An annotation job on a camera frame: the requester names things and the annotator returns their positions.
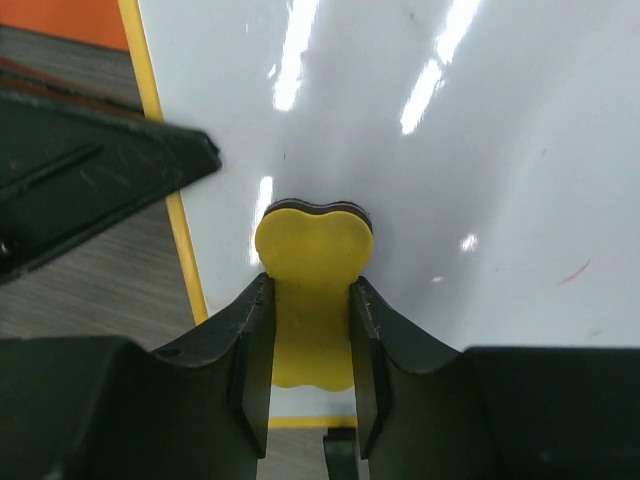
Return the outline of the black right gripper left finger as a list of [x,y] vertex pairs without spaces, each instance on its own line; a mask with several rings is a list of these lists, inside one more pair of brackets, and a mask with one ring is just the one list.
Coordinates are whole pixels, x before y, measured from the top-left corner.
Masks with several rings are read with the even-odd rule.
[[252,479],[266,453],[273,282],[148,351],[118,336],[1,343],[5,479]]

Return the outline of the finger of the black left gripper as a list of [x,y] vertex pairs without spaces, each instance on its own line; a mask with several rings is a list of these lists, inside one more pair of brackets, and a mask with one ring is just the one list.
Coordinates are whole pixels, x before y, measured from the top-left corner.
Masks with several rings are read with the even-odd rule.
[[216,171],[196,130],[1,92],[1,281]]
[[144,116],[140,106],[63,81],[51,75],[1,58],[1,90],[79,105],[123,116]]

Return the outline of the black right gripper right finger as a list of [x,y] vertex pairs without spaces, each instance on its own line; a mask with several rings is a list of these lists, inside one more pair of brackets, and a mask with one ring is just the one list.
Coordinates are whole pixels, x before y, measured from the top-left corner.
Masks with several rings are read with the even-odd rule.
[[374,479],[635,479],[635,349],[457,351],[349,290],[358,440]]

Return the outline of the yellow whiteboard eraser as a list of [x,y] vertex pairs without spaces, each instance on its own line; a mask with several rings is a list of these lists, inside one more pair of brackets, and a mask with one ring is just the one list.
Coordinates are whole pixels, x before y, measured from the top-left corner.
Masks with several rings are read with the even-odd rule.
[[254,244],[274,282],[274,384],[351,388],[349,290],[374,247],[366,211],[348,201],[283,199],[266,209]]

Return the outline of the yellow-framed whiteboard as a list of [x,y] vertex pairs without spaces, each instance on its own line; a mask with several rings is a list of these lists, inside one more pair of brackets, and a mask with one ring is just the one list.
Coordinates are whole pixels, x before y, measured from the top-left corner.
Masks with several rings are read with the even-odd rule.
[[146,114],[221,169],[170,197],[194,318],[280,199],[349,201],[365,277],[448,345],[639,344],[635,1],[123,1]]

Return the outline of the black whiteboard stand foot left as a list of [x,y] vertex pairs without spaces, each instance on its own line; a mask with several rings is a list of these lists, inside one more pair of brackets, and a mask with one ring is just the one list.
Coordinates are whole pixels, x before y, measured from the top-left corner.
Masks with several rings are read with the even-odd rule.
[[323,451],[330,480],[359,479],[359,457],[354,428],[329,428],[323,437]]

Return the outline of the orange folder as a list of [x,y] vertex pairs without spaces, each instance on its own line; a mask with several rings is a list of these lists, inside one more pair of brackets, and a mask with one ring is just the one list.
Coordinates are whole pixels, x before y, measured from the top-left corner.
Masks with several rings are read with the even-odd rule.
[[1,0],[1,25],[128,50],[116,0]]

